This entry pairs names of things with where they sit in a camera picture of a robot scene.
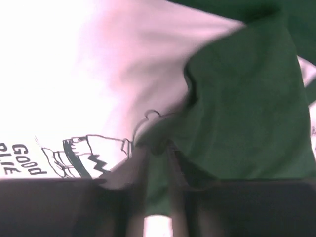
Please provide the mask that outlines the white green-sleeved Charlie Brown shirt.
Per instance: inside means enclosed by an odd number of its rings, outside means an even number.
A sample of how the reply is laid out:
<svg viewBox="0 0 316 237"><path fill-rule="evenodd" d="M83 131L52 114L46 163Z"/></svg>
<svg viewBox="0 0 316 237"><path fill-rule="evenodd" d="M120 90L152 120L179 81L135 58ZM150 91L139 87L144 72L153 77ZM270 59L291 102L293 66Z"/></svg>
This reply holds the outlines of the white green-sleeved Charlie Brown shirt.
<svg viewBox="0 0 316 237"><path fill-rule="evenodd" d="M142 237L189 237L187 192L316 182L315 1L1 1L5 179L141 184Z"/></svg>

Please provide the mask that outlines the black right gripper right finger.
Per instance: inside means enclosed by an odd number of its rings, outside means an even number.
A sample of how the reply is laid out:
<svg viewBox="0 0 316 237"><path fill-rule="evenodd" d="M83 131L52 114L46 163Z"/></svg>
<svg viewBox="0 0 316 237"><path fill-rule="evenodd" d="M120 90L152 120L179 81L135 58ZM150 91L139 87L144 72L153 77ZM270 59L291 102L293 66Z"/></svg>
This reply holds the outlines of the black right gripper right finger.
<svg viewBox="0 0 316 237"><path fill-rule="evenodd" d="M233 181L186 193L191 237L314 237L316 183Z"/></svg>

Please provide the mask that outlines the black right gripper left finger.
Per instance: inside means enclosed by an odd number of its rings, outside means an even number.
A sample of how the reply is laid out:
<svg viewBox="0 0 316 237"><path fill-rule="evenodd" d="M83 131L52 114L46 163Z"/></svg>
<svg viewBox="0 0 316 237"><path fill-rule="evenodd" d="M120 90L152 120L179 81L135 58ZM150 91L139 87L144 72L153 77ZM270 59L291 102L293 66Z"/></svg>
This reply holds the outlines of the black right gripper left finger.
<svg viewBox="0 0 316 237"><path fill-rule="evenodd" d="M140 237L141 184L103 179L5 179L0 182L3 237Z"/></svg>

